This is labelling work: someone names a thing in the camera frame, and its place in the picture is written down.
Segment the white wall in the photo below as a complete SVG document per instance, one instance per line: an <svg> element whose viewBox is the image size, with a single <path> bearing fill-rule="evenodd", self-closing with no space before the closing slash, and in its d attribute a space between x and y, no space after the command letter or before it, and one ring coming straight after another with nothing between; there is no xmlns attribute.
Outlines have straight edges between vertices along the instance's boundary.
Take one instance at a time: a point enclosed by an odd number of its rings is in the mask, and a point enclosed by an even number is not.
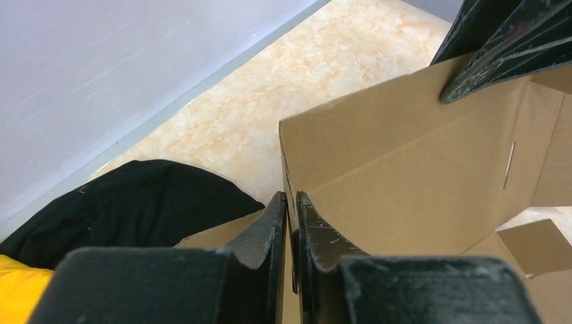
<svg viewBox="0 0 572 324"><path fill-rule="evenodd" d="M77 186L70 177L134 144L160 124L154 116L170 107L168 118L321 2L0 1L0 227Z"/></svg>
<svg viewBox="0 0 572 324"><path fill-rule="evenodd" d="M454 22L463 0L403 0L414 5L433 16L437 16L447 22Z"/></svg>

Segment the black cloth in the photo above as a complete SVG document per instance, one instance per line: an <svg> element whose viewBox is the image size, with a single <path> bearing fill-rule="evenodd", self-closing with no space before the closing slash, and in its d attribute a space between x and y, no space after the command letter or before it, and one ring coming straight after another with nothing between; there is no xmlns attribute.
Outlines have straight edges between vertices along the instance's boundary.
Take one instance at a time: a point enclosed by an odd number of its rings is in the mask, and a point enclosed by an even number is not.
<svg viewBox="0 0 572 324"><path fill-rule="evenodd" d="M215 174L132 161L53 200L0 244L0 254L54 269L84 246L174 246L264 205Z"/></svg>

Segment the open cardboard box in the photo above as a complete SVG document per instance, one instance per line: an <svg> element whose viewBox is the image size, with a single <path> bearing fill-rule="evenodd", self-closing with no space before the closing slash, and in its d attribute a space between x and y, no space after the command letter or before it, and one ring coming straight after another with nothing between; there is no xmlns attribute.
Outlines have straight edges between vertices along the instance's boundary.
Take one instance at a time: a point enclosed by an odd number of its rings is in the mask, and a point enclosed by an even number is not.
<svg viewBox="0 0 572 324"><path fill-rule="evenodd" d="M530 206L572 205L572 66L443 105L440 92L468 59L281 121L291 231L303 190L370 254L500 257L546 323L572 323L572 247L555 225L495 232ZM286 273L290 266L288 253ZM284 323L299 321L298 307L285 289Z"/></svg>

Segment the black plastic piece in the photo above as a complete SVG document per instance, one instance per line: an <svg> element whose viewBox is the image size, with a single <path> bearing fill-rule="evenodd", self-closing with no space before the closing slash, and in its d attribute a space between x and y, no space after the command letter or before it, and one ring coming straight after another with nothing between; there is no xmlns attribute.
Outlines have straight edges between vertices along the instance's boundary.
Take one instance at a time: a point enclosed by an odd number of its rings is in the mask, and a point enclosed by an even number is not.
<svg viewBox="0 0 572 324"><path fill-rule="evenodd" d="M302 323L541 323L505 262L381 258L344 238L297 194Z"/></svg>
<svg viewBox="0 0 572 324"><path fill-rule="evenodd" d="M465 0L432 63L472 51L473 59L442 92L443 103L571 63L572 0Z"/></svg>
<svg viewBox="0 0 572 324"><path fill-rule="evenodd" d="M83 248L29 323L280 323L286 198L224 248Z"/></svg>

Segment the yellow cloth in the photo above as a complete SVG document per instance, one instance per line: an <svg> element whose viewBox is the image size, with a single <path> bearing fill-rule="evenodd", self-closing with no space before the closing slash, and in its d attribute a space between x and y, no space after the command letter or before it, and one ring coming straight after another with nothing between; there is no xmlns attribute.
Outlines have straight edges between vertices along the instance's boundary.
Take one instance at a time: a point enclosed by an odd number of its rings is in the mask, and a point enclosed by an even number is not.
<svg viewBox="0 0 572 324"><path fill-rule="evenodd" d="M0 322L25 324L52 275L0 255Z"/></svg>

